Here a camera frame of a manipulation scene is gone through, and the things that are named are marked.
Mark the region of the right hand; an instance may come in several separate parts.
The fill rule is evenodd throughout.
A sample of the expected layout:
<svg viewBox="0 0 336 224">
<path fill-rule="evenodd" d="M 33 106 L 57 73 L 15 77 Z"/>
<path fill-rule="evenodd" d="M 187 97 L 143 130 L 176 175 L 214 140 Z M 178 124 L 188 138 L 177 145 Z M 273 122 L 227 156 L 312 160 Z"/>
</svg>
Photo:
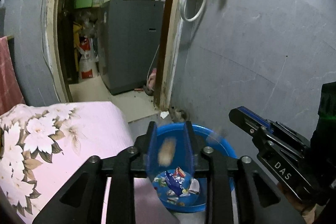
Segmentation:
<svg viewBox="0 0 336 224">
<path fill-rule="evenodd" d="M 312 224 L 315 221 L 316 205 L 304 205 L 295 195 L 291 194 L 286 186 L 280 182 L 277 183 L 277 187 L 284 194 L 290 204 L 295 208 L 295 210 L 301 214 L 307 224 Z"/>
</svg>

